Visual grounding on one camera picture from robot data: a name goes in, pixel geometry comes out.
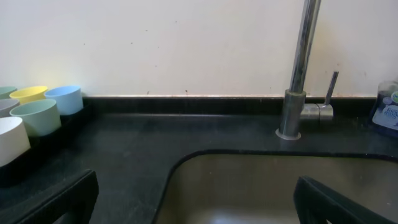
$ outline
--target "black backsplash ledge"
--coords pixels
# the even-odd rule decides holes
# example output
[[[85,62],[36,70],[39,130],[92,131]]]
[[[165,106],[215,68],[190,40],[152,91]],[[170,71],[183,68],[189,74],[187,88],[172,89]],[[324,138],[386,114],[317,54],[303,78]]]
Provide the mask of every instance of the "black backsplash ledge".
[[[229,97],[84,97],[97,113],[140,114],[281,114],[283,98]],[[307,98],[306,103],[323,103]],[[368,116],[376,98],[332,98],[335,116]]]

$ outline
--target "cup rim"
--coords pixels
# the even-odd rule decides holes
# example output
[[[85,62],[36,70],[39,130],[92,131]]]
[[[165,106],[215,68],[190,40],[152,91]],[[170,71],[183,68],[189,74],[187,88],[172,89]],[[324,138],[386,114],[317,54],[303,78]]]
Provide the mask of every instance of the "cup rim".
[[[32,89],[35,90],[33,93],[29,93],[29,94],[25,93],[25,92],[27,92],[29,90],[32,90]],[[41,94],[41,93],[43,93],[43,92],[45,92],[47,90],[48,90],[47,86],[32,86],[32,87],[23,88],[23,89],[20,89],[20,90],[12,92],[10,94],[10,97],[11,98],[24,98],[24,97],[29,97],[29,96],[34,96],[34,95],[37,95],[37,94]]]
[[[65,93],[62,93],[62,94],[54,94],[54,92],[57,92],[57,91],[59,91],[59,90],[63,90],[63,89],[69,89],[70,88],[70,90],[68,90],[68,91],[66,91]],[[78,85],[65,85],[65,86],[60,86],[60,87],[56,87],[56,88],[54,88],[54,89],[51,89],[51,90],[49,90],[49,91],[46,91],[45,93],[44,93],[44,96],[48,96],[48,97],[55,97],[55,96],[65,96],[65,95],[67,95],[67,94],[71,94],[71,93],[74,93],[74,92],[76,92],[76,91],[79,91],[80,90],[80,86],[78,86]]]
[[[10,107],[13,107],[19,103],[18,99],[1,99],[0,100],[0,111],[6,110]]]
[[[5,117],[5,118],[0,118],[0,124],[2,121],[5,121],[5,120],[11,120],[11,121],[13,121],[13,123],[9,126],[1,125],[0,126],[0,136],[16,129],[23,122],[22,118],[20,118],[20,117]]]
[[[21,108],[28,108],[28,107],[30,107],[30,106],[32,106],[34,104],[40,104],[40,103],[45,103],[45,102],[48,102],[48,104],[45,105],[44,109],[41,109],[39,111],[35,111],[35,112],[32,112],[32,113],[16,113],[19,110],[22,110]],[[10,110],[10,115],[11,116],[18,116],[18,117],[30,116],[30,115],[33,115],[33,114],[38,114],[38,113],[41,113],[43,111],[46,111],[46,110],[52,108],[55,105],[57,105],[57,101],[53,100],[53,99],[36,100],[36,101],[29,102],[29,103],[25,103],[23,105],[16,106],[12,110]]]
[[[17,87],[15,87],[15,86],[0,86],[0,95],[9,93],[11,91],[16,91],[16,90],[17,90]]]

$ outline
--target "faucet body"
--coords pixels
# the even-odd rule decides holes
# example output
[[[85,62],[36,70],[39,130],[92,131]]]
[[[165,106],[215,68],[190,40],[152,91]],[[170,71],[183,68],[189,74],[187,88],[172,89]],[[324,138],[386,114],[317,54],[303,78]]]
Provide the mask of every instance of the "faucet body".
[[[320,4],[321,0],[305,0],[304,2],[292,79],[290,88],[285,91],[282,120],[276,131],[277,135],[283,139],[295,140],[301,137],[299,123],[306,95],[303,88]]]

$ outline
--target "dish soap bottle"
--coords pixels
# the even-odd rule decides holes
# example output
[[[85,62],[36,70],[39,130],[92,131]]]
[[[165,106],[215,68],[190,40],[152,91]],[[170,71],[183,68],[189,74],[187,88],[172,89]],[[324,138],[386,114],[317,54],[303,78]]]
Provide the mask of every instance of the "dish soap bottle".
[[[398,81],[379,84],[369,123],[376,131],[398,138]]]

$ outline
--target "yellow cup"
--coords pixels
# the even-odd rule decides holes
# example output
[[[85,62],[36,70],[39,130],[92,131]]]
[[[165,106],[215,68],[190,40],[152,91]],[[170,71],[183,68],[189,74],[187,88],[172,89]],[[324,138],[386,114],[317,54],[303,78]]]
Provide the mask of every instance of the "yellow cup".
[[[35,100],[43,100],[45,99],[44,93],[47,91],[47,89],[47,86],[33,86],[12,92],[10,97],[18,99],[20,104]]]

